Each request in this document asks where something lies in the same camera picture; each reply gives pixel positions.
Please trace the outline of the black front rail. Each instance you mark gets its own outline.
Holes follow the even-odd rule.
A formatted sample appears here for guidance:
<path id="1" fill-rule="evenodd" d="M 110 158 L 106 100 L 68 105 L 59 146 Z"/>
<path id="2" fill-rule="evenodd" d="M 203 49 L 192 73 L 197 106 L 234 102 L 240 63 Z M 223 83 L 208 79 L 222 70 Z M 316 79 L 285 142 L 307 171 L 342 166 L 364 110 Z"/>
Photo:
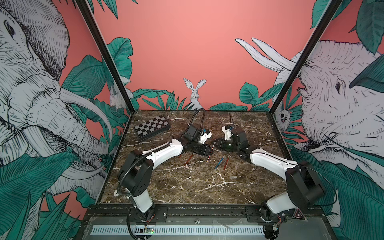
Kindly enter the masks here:
<path id="1" fill-rule="evenodd" d="M 263 204 L 154 204 L 153 211 L 148 215 L 141 214 L 131 204 L 100 204 L 93 205 L 87 210 L 84 222 L 89 223 L 92 219 L 96 218 L 101 218 L 102 220 L 113 218 L 123 224 L 126 223 L 126 220 L 129 220 L 131 225 L 154 225 L 166 223 L 172 218 L 181 218 L 182 220 L 190 218 L 193 223 L 195 220 L 199 220 L 202 223 L 204 219 L 245 218 L 249 223 L 267 225 L 298 220 L 293 217 L 295 209 L 265 219 L 264 215 L 260 213 Z M 325 223 L 329 222 L 321 208 L 309 207 L 300 210 L 307 220 L 320 218 Z"/>

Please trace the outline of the right black frame post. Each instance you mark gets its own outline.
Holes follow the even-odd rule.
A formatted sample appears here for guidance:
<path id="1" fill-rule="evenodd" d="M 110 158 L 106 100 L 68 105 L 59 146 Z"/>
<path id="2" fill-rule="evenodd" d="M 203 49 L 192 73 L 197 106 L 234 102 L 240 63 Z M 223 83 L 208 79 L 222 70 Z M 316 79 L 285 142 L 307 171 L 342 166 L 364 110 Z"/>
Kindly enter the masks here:
<path id="1" fill-rule="evenodd" d="M 297 63 L 295 64 L 293 70 L 291 71 L 288 79 L 286 80 L 284 86 L 282 87 L 276 101 L 274 102 L 273 106 L 269 110 L 269 114 L 273 115 L 276 110 L 279 107 L 279 104 L 283 101 L 284 96 L 288 92 L 289 88 L 297 78 L 300 70 L 304 66 L 306 60 L 311 55 L 312 51 L 314 50 L 317 42 L 319 41 L 320 37 L 323 35 L 324 31 L 326 30 L 327 26 L 331 22 L 333 16 L 335 15 L 336 11 L 338 10 L 339 6 L 341 5 L 342 0 L 332 0 L 327 4 L 327 7 L 325 11 L 323 12 L 323 15 L 321 16 L 317 26 L 315 27 L 315 30 L 313 31 L 308 43 L 306 44 L 305 48 L 302 51 L 302 54 L 300 55 Z"/>

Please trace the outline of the black frame post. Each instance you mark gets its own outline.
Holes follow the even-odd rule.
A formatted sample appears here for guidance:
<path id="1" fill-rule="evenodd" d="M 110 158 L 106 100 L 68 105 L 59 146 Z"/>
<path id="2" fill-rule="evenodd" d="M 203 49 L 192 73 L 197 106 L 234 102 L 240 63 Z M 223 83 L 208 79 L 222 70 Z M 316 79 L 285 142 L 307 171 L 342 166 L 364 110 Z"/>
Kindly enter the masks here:
<path id="1" fill-rule="evenodd" d="M 269 110 L 269 114 L 273 115 L 276 110 L 279 107 L 279 104 L 283 101 L 284 96 L 288 92 L 289 88 L 297 78 L 300 70 L 304 66 L 306 60 L 311 55 L 312 51 L 314 50 L 317 42 L 319 41 L 320 37 L 323 35 L 324 31 L 326 30 L 327 26 L 331 22 L 333 16 L 335 15 L 336 11 L 338 10 L 339 6 L 341 5 L 342 0 L 332 0 L 327 4 L 327 7 L 325 11 L 323 12 L 323 15 L 321 16 L 317 26 L 315 27 L 315 30 L 313 31 L 308 43 L 306 44 L 305 48 L 302 51 L 302 54 L 300 55 L 297 63 L 295 64 L 293 70 L 291 71 L 288 79 L 286 80 L 284 86 L 282 87 L 276 101 L 274 102 L 273 106 Z"/>
<path id="2" fill-rule="evenodd" d="M 106 65 L 107 65 L 107 68 L 108 70 L 110 71 L 113 79 L 114 79 L 114 82 L 117 84 L 117 87 L 125 101 L 125 104 L 126 106 L 128 107 L 128 110 L 129 110 L 129 113 L 130 115 L 134 114 L 135 113 L 135 109 L 134 109 L 134 106 L 126 92 L 126 88 L 125 86 L 123 85 L 123 82 L 122 82 L 122 79 L 120 77 L 120 74 L 118 72 L 118 69 L 115 65 L 115 62 L 113 61 L 113 58 L 110 54 L 110 51 L 107 47 L 107 44 L 100 32 L 100 29 L 97 25 L 97 22 L 93 16 L 93 13 L 91 12 L 91 9 L 90 9 L 90 6 L 89 6 L 89 3 L 88 1 L 82 1 L 82 0 L 76 0 L 75 1 L 82 16 L 83 16 L 83 19 L 85 20 L 87 26 L 88 26 L 88 29 L 90 30 L 91 34 L 92 34 L 92 37 L 94 39 L 94 41 L 96 42 L 96 45 L 99 49 L 99 51 L 101 52 L 101 55 L 103 57 L 103 60 L 105 61 Z"/>

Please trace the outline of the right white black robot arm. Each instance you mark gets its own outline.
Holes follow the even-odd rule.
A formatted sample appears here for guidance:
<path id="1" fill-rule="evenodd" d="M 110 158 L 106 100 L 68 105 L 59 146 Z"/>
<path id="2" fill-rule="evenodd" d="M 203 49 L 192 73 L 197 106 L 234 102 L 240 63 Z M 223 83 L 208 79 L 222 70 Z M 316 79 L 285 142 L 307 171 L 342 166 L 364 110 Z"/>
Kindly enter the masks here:
<path id="1" fill-rule="evenodd" d="M 313 206 L 326 191 L 319 175 L 306 161 L 298 163 L 271 154 L 257 145 L 251 145 L 242 129 L 222 127 L 223 138 L 213 141 L 213 145 L 255 166 L 262 167 L 286 181 L 287 191 L 268 199 L 260 209 L 264 218 L 278 215 L 292 209 Z"/>

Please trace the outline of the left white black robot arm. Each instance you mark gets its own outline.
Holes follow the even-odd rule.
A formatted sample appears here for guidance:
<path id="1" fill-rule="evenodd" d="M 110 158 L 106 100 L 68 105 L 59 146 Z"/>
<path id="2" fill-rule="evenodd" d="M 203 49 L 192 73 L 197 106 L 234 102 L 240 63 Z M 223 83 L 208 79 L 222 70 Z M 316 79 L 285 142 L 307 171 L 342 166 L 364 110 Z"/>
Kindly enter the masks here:
<path id="1" fill-rule="evenodd" d="M 143 215 L 153 211 L 153 201 L 148 193 L 152 173 L 155 168 L 184 152 L 208 157 L 213 154 L 207 140 L 212 132 L 189 125 L 187 130 L 171 136 L 165 144 L 154 149 L 130 152 L 118 174 L 117 194 L 127 196 L 134 207 Z"/>

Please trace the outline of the black white checkerboard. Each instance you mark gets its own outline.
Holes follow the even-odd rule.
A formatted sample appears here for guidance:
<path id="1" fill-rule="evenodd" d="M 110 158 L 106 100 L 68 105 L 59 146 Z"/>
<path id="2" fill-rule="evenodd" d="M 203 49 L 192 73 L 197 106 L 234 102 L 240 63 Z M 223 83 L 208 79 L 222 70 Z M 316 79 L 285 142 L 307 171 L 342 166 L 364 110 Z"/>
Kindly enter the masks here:
<path id="1" fill-rule="evenodd" d="M 151 138 L 171 128 L 164 115 L 157 116 L 134 127 L 134 131 L 140 141 Z"/>

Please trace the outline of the red warning triangle sticker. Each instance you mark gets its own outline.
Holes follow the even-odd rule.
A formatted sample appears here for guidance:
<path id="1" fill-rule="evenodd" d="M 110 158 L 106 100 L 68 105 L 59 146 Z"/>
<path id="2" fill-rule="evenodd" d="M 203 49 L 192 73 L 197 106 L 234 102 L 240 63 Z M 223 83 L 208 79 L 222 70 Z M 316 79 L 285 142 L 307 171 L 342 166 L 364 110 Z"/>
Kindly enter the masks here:
<path id="1" fill-rule="evenodd" d="M 306 221 L 307 218 L 306 216 L 303 214 L 303 212 L 300 210 L 300 209 L 295 209 L 294 210 L 294 213 L 293 213 L 293 217 L 298 219 L 298 220 L 303 220 L 303 221 Z"/>

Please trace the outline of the blue knife bottom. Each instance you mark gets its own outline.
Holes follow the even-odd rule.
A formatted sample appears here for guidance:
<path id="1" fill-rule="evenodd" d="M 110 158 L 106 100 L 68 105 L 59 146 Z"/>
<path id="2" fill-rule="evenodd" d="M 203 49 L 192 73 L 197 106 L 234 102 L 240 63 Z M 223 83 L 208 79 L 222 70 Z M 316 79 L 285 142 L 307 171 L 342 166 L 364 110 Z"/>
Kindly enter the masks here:
<path id="1" fill-rule="evenodd" d="M 224 157 L 222 157 L 222 158 L 219 160 L 219 162 L 218 162 L 217 165 L 215 166 L 215 169 L 217 169 L 217 168 L 220 166 L 220 164 L 222 163 L 223 160 L 224 160 Z"/>

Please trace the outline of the left black frame post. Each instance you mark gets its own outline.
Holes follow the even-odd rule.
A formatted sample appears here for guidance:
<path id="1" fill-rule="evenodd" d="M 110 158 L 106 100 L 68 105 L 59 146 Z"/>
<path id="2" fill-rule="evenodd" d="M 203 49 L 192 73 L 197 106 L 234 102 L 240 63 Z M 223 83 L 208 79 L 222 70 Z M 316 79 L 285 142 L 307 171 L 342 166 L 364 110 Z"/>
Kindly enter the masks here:
<path id="1" fill-rule="evenodd" d="M 135 113 L 135 109 L 134 109 L 134 106 L 126 92 L 126 88 L 125 86 L 123 85 L 123 82 L 122 82 L 122 79 L 120 77 L 120 74 L 118 72 L 118 69 L 115 65 L 115 62 L 113 61 L 113 58 L 110 54 L 110 51 L 107 47 L 107 44 L 100 32 L 100 29 L 97 25 L 97 22 L 93 16 L 93 13 L 91 12 L 91 9 L 90 9 L 90 6 L 89 6 L 89 3 L 88 1 L 82 1 L 82 0 L 76 0 L 75 1 L 82 16 L 83 16 L 83 19 L 85 20 L 87 26 L 88 26 L 88 29 L 90 30 L 91 34 L 92 34 L 92 37 L 94 39 L 94 41 L 96 42 L 96 45 L 99 49 L 99 51 L 101 52 L 101 55 L 103 57 L 103 60 L 105 61 L 106 65 L 107 65 L 107 68 L 108 70 L 110 71 L 113 79 L 114 79 L 114 82 L 117 84 L 117 87 L 125 101 L 125 104 L 126 106 L 128 107 L 128 110 L 129 110 L 129 113 L 130 115 L 134 114 Z"/>

